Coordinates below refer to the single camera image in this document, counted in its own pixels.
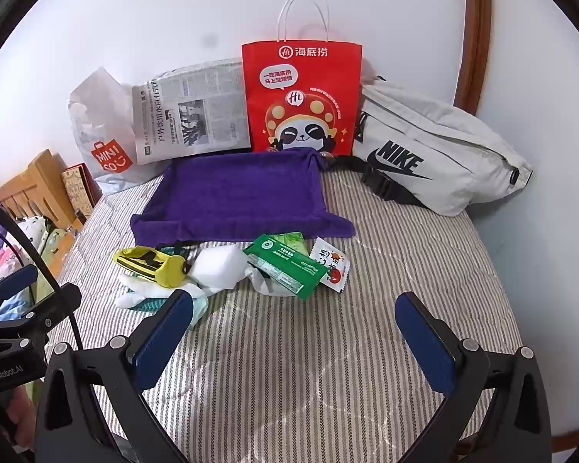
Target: white cloth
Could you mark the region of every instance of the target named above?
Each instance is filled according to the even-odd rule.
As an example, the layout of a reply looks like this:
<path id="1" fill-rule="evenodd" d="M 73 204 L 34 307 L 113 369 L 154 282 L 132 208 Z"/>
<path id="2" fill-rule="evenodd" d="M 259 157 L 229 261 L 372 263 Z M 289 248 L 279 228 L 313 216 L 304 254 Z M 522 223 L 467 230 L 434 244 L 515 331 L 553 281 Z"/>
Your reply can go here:
<path id="1" fill-rule="evenodd" d="M 137 276 L 118 275 L 118 280 L 123 286 L 134 291 L 125 292 L 116 297 L 114 304 L 118 308 L 133 308 L 149 297 L 168 298 L 175 290 L 181 289 L 188 292 L 193 299 L 193 318 L 191 318 L 189 330 L 193 330 L 195 324 L 198 323 L 199 319 L 204 316 L 208 309 L 208 294 L 190 281 L 185 282 L 180 287 L 167 289 L 155 282 Z"/>
<path id="2" fill-rule="evenodd" d="M 200 287 L 233 289 L 245 277 L 247 256 L 236 244 L 206 247 L 195 258 L 188 277 Z"/>

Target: waist bag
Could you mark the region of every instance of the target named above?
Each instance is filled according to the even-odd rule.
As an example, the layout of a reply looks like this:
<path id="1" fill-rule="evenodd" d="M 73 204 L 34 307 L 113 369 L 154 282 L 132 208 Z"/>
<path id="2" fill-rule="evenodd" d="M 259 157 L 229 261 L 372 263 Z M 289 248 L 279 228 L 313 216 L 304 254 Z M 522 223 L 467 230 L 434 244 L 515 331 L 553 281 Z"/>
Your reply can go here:
<path id="1" fill-rule="evenodd" d="M 115 252 L 112 259 L 123 268 L 169 289 L 182 284 L 190 268 L 181 255 L 139 245 Z"/>
<path id="2" fill-rule="evenodd" d="M 532 168 L 476 117 L 385 81 L 362 88 L 352 155 L 384 199 L 455 216 L 522 189 Z"/>

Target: striped mattress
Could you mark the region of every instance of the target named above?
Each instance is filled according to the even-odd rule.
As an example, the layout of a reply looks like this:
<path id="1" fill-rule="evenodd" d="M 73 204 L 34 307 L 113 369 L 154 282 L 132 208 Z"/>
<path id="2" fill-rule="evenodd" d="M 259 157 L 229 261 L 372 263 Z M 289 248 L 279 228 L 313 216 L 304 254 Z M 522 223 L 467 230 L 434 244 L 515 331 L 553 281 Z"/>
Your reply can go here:
<path id="1" fill-rule="evenodd" d="M 113 305 L 124 289 L 111 254 L 133 245 L 129 219 L 160 179 L 104 197 L 68 255 L 60 281 L 81 289 L 75 315 L 87 348 L 130 334 L 147 315 Z M 327 239 L 352 262 L 345 291 L 320 285 L 303 302 L 259 295 L 244 280 L 212 296 L 157 386 L 143 394 L 191 462 L 397 461 L 442 400 L 394 323 L 402 292 L 414 291 L 457 336 L 486 350 L 520 346 L 465 212 L 449 218 L 383 202 L 347 170 L 322 179 L 328 209 L 356 227 L 351 239 Z M 59 341 L 74 342 L 66 322 L 47 351 Z M 105 391 L 97 394 L 110 429 L 124 436 Z M 477 430 L 487 403 L 485 392 L 467 433 Z"/>

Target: speech bubble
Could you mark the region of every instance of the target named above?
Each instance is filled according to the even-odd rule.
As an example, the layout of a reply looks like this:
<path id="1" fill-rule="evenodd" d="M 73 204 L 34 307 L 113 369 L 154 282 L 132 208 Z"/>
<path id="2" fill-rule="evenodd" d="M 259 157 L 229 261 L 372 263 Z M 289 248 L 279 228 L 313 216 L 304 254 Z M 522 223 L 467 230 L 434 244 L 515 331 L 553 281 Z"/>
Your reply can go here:
<path id="1" fill-rule="evenodd" d="M 291 87 L 298 81 L 298 70 L 291 64 L 275 64 L 262 69 L 259 82 L 267 89 Z"/>

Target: blue gripper pad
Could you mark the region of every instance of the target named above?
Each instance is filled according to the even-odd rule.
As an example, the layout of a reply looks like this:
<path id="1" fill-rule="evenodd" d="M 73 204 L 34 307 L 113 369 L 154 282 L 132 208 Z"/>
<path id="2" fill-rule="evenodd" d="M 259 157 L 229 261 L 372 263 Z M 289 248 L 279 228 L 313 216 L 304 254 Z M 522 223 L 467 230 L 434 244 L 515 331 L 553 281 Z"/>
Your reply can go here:
<path id="1" fill-rule="evenodd" d="M 193 299 L 188 292 L 176 301 L 134 357 L 135 388 L 140 393 L 153 388 L 193 318 Z"/>
<path id="2" fill-rule="evenodd" d="M 455 384 L 454 358 L 406 293 L 394 304 L 394 319 L 431 389 L 448 397 Z"/>
<path id="3" fill-rule="evenodd" d="M 34 265 L 27 265 L 15 273 L 0 279 L 0 297 L 4 300 L 16 295 L 36 282 L 39 272 Z"/>

